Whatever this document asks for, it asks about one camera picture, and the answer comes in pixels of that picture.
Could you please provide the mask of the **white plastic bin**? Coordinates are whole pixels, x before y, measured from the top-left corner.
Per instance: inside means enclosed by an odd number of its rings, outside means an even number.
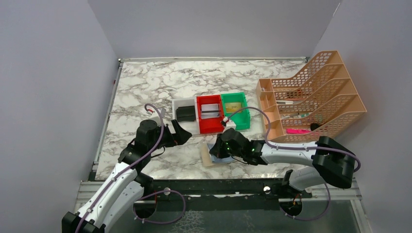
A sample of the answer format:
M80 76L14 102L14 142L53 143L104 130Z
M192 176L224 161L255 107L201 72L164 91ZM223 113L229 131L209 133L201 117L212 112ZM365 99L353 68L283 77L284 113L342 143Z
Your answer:
M179 121L179 125L186 131L190 132L193 136L200 135L200 128L198 122L198 110L197 110L197 100L195 97L182 98L182 99L172 99L172 119L177 119L177 109L182 107L190 107L193 110L190 111L191 115L194 116L193 121Z

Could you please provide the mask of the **red plastic bin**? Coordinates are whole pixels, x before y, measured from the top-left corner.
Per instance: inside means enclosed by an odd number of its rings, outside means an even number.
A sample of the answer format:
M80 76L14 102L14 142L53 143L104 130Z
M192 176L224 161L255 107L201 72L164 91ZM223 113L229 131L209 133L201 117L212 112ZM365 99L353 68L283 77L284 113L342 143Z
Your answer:
M223 106L220 95L208 95L208 96L197 96L197 110L198 110L198 122L200 128L200 134L208 133L221 133L223 131L223 125L221 121L223 120ZM201 105L202 104L212 104L218 103L220 107L220 117L201 119Z

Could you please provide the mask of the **beige card holder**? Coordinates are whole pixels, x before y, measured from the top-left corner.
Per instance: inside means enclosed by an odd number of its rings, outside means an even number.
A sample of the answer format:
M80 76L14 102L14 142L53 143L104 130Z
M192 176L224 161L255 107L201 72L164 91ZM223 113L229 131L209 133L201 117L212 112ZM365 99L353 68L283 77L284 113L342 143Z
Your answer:
M201 159L203 167L212 167L217 166L220 164L229 164L235 162L236 160L228 157L228 158L218 158L215 155L212 155L209 151L212 148L212 144L210 143L203 143L200 147Z

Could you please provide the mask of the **gold credit card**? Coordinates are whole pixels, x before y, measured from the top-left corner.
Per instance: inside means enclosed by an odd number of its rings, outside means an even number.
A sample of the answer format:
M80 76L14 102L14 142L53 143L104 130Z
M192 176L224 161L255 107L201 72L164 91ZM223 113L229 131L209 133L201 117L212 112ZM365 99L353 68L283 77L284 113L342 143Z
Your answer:
M225 112L231 114L242 108L241 102L227 102L224 104Z

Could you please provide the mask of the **green plastic bin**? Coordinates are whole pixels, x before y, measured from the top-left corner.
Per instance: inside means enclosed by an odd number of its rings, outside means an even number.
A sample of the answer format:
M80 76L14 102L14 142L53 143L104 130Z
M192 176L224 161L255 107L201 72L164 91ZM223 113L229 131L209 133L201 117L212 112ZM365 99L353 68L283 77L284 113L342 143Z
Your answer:
M225 112L224 104L227 102L241 102L242 108L247 107L247 100L246 96L243 92L237 93L227 93L221 94L222 105L223 105L223 112L224 116L228 117L231 114L227 114ZM236 124L236 130L246 130L250 128L250 112L249 109L245 109L236 113L233 117L230 118Z

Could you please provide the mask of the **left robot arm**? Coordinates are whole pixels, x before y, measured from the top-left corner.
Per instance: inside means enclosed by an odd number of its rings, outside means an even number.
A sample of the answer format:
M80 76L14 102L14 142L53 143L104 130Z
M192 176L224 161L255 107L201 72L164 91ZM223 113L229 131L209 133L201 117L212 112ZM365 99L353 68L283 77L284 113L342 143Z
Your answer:
M185 144L192 134L172 120L174 132L167 124L154 120L140 123L136 137L120 153L112 173L76 213L67 212L62 219L64 233L106 233L137 200L156 199L153 178L142 173L158 148Z

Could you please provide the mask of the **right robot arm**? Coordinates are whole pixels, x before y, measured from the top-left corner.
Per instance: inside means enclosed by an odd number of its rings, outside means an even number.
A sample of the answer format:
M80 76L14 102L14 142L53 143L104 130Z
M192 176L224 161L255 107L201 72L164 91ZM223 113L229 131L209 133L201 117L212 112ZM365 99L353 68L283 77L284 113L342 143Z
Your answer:
M308 187L327 183L348 189L359 159L334 139L321 136L307 143L275 143L249 140L242 133L228 129L218 134L209 154L224 160L239 157L249 165L297 164L304 168L289 171L280 185L281 193L291 198Z

